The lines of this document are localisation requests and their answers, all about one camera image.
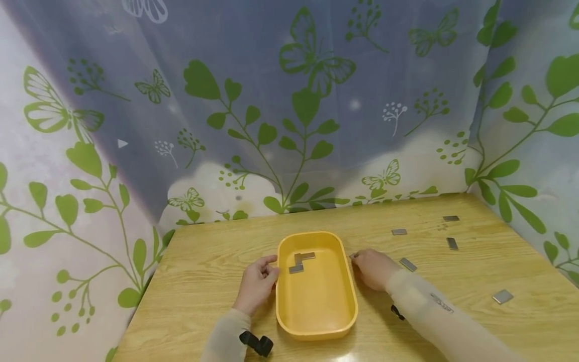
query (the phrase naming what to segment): hand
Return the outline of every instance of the hand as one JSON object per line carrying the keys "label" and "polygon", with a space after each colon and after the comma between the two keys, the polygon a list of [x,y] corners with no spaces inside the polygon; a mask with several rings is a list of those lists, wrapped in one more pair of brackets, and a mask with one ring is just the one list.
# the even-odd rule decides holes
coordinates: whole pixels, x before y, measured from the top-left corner
{"label": "hand", "polygon": [[243,272],[239,292],[233,307],[251,317],[257,308],[265,302],[280,274],[279,268],[269,263],[277,260],[277,255],[268,255],[257,259]]}
{"label": "hand", "polygon": [[374,249],[360,250],[350,255],[352,265],[356,265],[360,271],[360,278],[370,288],[378,291],[386,291],[386,284],[400,266],[386,254]]}

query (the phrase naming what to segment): yellow plastic tray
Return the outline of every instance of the yellow plastic tray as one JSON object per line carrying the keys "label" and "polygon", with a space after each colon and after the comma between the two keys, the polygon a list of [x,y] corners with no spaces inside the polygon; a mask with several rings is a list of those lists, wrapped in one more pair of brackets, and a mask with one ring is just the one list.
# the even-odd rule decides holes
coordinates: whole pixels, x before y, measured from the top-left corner
{"label": "yellow plastic tray", "polygon": [[[303,272],[290,274],[296,253],[316,254],[303,260]],[[280,276],[276,315],[281,327],[302,341],[345,336],[356,322],[358,301],[342,241],[330,232],[289,235],[277,248]]]}

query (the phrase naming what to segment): tray rim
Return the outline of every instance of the tray rim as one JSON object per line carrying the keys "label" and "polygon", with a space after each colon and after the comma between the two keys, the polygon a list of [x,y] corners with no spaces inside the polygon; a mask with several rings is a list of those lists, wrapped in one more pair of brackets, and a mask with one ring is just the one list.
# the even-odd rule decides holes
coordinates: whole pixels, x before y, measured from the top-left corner
{"label": "tray rim", "polygon": [[288,328],[281,320],[280,307],[279,307],[280,304],[279,304],[279,297],[278,297],[279,296],[279,290],[278,290],[279,283],[276,283],[276,319],[277,319],[277,322],[279,323],[279,325],[281,326],[281,328],[283,328],[284,331],[286,331],[287,333],[289,333],[292,336],[313,337],[313,336],[334,335],[334,334],[344,333],[344,332],[349,331],[352,328],[352,326],[354,325],[354,323],[356,322],[356,320],[358,319],[358,298],[356,296],[356,289],[354,288],[354,280],[352,278],[352,273],[350,270],[348,257],[346,255],[346,249],[344,249],[344,243],[342,242],[342,240],[340,239],[340,237],[338,235],[336,235],[330,231],[308,231],[308,232],[299,232],[299,233],[290,234],[290,235],[286,236],[282,241],[280,241],[279,245],[277,246],[277,256],[279,258],[281,246],[287,239],[294,237],[294,236],[298,236],[298,235],[322,234],[322,233],[323,234],[330,234],[331,236],[336,238],[336,240],[338,240],[338,242],[340,243],[340,248],[342,249],[342,257],[344,258],[344,262],[347,265],[348,281],[350,282],[350,289],[352,291],[352,294],[354,295],[354,316],[352,317],[352,320],[350,320],[348,325],[346,325],[345,327],[342,327],[340,329],[337,329],[337,330],[323,331],[323,332],[322,331],[320,331],[320,332],[297,332],[295,330],[292,330],[292,329]]}

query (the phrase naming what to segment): table surface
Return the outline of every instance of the table surface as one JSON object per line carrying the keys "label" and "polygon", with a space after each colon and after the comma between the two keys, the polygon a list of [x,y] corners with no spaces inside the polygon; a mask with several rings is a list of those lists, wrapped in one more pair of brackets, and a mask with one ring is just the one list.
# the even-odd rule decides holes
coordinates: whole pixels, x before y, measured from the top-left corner
{"label": "table surface", "polygon": [[[445,222],[444,215],[460,221]],[[407,235],[393,236],[405,228]],[[115,361],[196,361],[215,321],[232,305],[243,269],[275,254],[287,235],[337,234],[347,253],[372,247],[406,257],[418,274],[529,361],[576,360],[579,291],[472,195],[445,195],[310,211],[179,229],[145,293]],[[459,251],[446,243],[454,237]],[[507,289],[514,299],[491,296]],[[278,325],[274,296],[253,319],[255,335],[274,343],[273,361],[444,361],[384,293],[356,280],[359,314],[333,341],[299,342]],[[258,360],[249,350],[246,360]]]}

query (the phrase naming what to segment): black buckle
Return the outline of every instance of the black buckle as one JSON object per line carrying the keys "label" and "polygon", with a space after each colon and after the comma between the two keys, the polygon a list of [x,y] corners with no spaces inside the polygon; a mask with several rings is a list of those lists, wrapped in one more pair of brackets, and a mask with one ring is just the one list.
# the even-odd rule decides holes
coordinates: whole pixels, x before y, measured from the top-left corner
{"label": "black buckle", "polygon": [[239,340],[254,349],[258,355],[262,357],[267,357],[272,351],[273,342],[266,336],[262,336],[261,339],[257,339],[253,333],[245,331],[239,335]]}

